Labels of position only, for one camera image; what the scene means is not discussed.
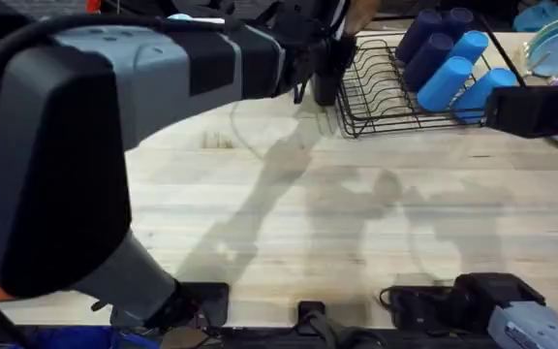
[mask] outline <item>wooden table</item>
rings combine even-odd
[[[514,50],[527,36],[499,38]],[[229,325],[289,325],[298,301],[320,300],[346,324],[390,327],[381,288],[470,271],[513,272],[558,311],[557,147],[488,129],[348,140],[332,111],[291,100],[224,106],[128,154],[137,237],[181,280],[230,283]],[[107,324],[92,302],[1,307],[19,324]]]

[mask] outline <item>dish rack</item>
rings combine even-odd
[[[399,16],[378,19],[398,20],[414,18]],[[502,49],[491,29],[480,16],[476,16],[490,39],[490,44],[499,50],[509,68],[521,79],[513,63]],[[444,111],[426,111],[419,106],[416,93],[409,91],[404,84],[403,64],[395,59],[396,46],[404,33],[383,33],[361,35],[358,37],[357,50],[353,63],[344,73],[335,109],[345,136],[358,138],[363,135],[420,129],[481,127],[482,120],[466,122],[455,117],[447,108]],[[490,70],[490,64],[482,55],[476,64]],[[458,91],[457,96],[470,87],[476,78],[473,74]]]

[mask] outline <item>dark blue cup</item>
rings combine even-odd
[[[435,32],[443,29],[443,18],[434,10],[422,10],[395,49],[395,58],[408,64],[417,50]]]
[[[434,33],[417,51],[404,69],[404,82],[411,91],[419,91],[445,62],[453,48],[453,40],[446,34]]]
[[[455,43],[460,40],[462,35],[471,29],[475,17],[469,9],[453,8],[445,16],[443,24],[447,33]]]

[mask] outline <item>blue plastic cup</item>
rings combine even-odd
[[[408,64],[432,33],[443,29],[443,18],[434,10],[421,10],[395,49],[395,58]]]
[[[455,44],[449,53],[449,57],[464,57],[475,64],[480,59],[481,54],[488,47],[488,36],[477,30],[471,30]]]
[[[417,94],[417,102],[427,111],[443,111],[471,75],[473,64],[464,57],[451,57]]]
[[[475,108],[484,108],[485,101],[495,87],[515,86],[515,75],[505,68],[494,68],[487,72],[473,86],[466,90],[451,105],[455,115],[466,122],[478,122],[483,116],[483,111],[460,111]]]
[[[451,36],[455,43],[460,40],[462,35],[473,25],[475,17],[469,9],[453,8],[445,16],[445,32]]]
[[[419,91],[443,65],[453,48],[453,40],[446,34],[434,33],[417,51],[404,69],[404,83],[411,91]]]

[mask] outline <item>black mount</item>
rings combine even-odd
[[[495,306],[545,299],[510,273],[475,272],[458,276],[453,287],[392,286],[388,289],[393,326],[402,331],[486,333]]]
[[[182,282],[180,286],[186,295],[191,295],[192,298],[179,297],[178,294],[178,297],[168,301],[161,309],[166,315],[156,321],[162,323],[152,324],[149,328],[168,330],[170,327],[183,325],[182,320],[193,329],[218,328],[225,325],[230,307],[230,286],[227,283]],[[111,311],[110,323],[117,327],[133,327],[139,325],[139,320],[114,308]]]

